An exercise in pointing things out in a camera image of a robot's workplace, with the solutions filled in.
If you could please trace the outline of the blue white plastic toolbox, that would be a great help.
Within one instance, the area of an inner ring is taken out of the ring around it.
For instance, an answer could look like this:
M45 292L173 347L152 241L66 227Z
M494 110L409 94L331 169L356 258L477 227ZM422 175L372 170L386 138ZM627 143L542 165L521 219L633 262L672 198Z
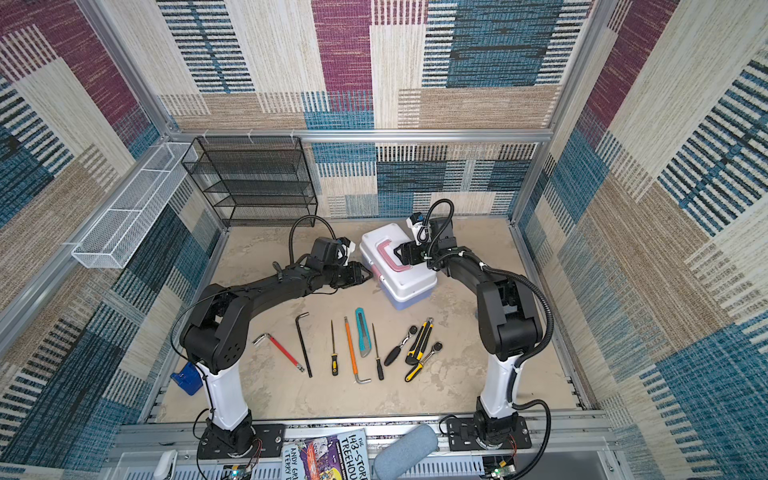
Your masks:
M366 232L360 250L364 265L372 271L396 310L428 298L438 283L437 273L425 264L404 265L394 248L407 243L407 234L395 223Z

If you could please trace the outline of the black handled ratchet wrench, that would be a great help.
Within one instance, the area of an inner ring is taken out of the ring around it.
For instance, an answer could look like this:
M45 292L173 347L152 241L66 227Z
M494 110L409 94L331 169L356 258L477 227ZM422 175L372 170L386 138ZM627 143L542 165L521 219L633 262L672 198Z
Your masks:
M400 355L403 347L408 341L418 332L418 328L415 325L411 325L408 329L406 336L388 353L383 365L385 367L390 366Z

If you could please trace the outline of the yellow handled ratchet wrench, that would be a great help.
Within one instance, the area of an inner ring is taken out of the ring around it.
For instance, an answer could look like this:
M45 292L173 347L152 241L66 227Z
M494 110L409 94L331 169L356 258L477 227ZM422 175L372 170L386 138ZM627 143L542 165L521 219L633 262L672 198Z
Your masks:
M406 383L410 383L413 381L420 372L425 368L426 363L437 353L439 353L443 348L443 344L441 342L436 342L431 350L423 357L422 360L419 360L417 364L408 372L408 374L404 377L404 380Z

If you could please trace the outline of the long black screwdriver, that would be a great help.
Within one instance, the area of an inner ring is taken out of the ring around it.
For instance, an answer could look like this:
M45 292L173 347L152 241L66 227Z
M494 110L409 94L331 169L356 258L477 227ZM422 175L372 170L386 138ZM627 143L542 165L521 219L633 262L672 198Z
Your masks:
M376 335L376 328L375 324L371 324L372 327L372 333L373 333L373 341L374 341L374 351L375 351L375 361L376 361L376 369L377 369L377 377L379 381L383 381L384 376L384 368L383 364L379 355L379 348L378 348L378 341L377 341L377 335Z

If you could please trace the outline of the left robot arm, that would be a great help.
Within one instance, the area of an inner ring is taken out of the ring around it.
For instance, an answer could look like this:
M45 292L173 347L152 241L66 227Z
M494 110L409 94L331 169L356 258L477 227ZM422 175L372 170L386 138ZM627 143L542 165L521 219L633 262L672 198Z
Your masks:
M357 261L319 269L295 264L251 283L231 287L214 283L206 287L180 335L181 347L206 384L211 413L204 439L231 457L244 456L255 442L239 373L253 318L326 286L345 289L372 277L372 272Z

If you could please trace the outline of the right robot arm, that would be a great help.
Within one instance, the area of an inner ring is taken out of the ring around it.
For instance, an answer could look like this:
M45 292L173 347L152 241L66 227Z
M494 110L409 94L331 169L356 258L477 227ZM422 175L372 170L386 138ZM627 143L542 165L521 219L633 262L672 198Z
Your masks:
M540 407L545 413L546 445L552 428L549 405L542 399L517 401L524 364L542 353L553 336L554 315L542 290L527 277L494 268L466 247L429 253L425 244L408 242L394 249L405 265L425 264L442 271L476 296L478 331L488 353L484 388L473 414L475 442L497 448L522 434L520 413Z

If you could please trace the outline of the teal utility knife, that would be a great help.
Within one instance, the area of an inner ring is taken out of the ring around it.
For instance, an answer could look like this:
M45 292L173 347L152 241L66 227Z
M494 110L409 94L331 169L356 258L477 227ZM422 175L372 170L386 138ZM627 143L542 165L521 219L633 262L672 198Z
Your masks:
M355 322L358 331L358 346L360 356L365 358L370 354L372 350L372 343L365 312L362 307L358 307L355 310Z

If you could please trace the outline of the small yellow black screwdriver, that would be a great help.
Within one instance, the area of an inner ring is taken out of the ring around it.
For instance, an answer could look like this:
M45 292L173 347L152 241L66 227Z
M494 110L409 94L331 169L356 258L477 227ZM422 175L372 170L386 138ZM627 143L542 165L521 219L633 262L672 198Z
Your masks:
M339 367L338 367L338 355L336 351L336 342L335 342L335 331L334 331L334 322L333 320L330 321L330 333L331 333L331 372L332 376L336 377L339 375Z

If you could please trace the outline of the yellow black utility knife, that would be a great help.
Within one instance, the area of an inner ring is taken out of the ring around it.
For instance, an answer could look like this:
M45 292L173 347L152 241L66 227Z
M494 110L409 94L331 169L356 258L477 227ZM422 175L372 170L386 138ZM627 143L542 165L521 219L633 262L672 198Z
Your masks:
M427 320L419 328L416 335L416 340L405 359L407 365L415 366L423 357L432 326L433 318L428 317Z

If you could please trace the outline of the black hex key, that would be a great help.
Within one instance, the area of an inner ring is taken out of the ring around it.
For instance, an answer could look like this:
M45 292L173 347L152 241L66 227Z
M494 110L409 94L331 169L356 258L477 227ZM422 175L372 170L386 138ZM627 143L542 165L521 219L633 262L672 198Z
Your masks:
M313 378L313 373L312 373L312 368L311 368L311 364L310 364L310 360L309 360L309 356L308 356L308 352L307 352L307 348L306 348L306 343L305 343L304 336L303 336L303 333L302 333L302 330L301 330L301 320L303 318L308 317L308 316L309 316L309 312L302 312L301 314L297 315L295 317L295 326L296 326L297 335L298 335L298 338L299 338L299 342L300 342L300 346L301 346L304 362L306 364L305 366L306 366L307 375L308 375L309 378Z

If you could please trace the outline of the black mesh shelf rack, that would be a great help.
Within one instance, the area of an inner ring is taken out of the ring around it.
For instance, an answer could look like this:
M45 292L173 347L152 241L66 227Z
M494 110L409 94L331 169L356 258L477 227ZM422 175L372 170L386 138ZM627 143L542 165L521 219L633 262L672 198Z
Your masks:
M226 227L289 226L318 211L301 140L196 137L181 164Z

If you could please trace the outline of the colourful children's book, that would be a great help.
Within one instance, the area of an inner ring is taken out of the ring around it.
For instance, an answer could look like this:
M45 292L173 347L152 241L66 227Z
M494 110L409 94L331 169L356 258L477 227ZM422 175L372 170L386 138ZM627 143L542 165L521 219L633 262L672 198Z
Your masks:
M367 436L363 429L286 444L282 480L370 480Z

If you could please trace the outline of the blue tape dispenser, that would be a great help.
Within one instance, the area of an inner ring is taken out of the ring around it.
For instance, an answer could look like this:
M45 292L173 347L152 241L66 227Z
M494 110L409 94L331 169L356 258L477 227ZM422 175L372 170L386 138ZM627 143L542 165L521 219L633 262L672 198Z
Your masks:
M194 396L203 386L201 374L190 362L187 362L178 372L172 373L170 378L189 396Z

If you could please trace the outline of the grey foam roller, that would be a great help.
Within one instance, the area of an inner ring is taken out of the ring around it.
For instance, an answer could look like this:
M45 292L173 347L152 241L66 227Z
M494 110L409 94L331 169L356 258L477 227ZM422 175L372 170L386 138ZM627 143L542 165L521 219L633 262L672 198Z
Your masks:
M434 430L422 424L383 449L374 459L373 472L380 480L395 480L438 450Z

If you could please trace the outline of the red handled hex key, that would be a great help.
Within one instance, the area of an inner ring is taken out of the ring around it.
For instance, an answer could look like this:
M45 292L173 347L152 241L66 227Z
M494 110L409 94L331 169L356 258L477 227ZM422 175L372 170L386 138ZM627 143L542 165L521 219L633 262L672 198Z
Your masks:
M256 339L252 341L252 344L254 347L258 347L266 341L269 341L299 372L306 372L305 367L301 365L300 362L271 334L263 333L257 336Z

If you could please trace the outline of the orange handled hex key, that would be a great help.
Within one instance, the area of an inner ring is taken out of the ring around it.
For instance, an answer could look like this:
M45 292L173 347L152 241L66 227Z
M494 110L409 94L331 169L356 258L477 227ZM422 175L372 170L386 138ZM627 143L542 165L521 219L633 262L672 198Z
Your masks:
M347 344L348 344L352 371L355 378L355 382L359 385L368 384L372 381L370 378L361 379L359 376L359 370L358 370L356 355L355 355L355 347L353 345L353 340L351 336L351 328L350 328L348 318L346 316L344 317L344 325L345 325L345 333L346 333Z

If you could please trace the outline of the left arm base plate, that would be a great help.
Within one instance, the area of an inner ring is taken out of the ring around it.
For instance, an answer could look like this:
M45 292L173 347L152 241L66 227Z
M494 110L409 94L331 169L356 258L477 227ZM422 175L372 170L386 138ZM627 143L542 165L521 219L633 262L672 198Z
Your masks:
M278 458L281 456L285 424L251 424L233 431L211 424L206 427L197 448L200 460Z

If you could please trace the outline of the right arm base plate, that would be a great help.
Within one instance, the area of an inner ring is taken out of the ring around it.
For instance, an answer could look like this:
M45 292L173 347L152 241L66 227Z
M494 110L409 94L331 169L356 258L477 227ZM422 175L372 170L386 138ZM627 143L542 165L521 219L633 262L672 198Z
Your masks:
M439 429L451 451L529 449L532 447L526 419L514 413L502 419L444 417Z

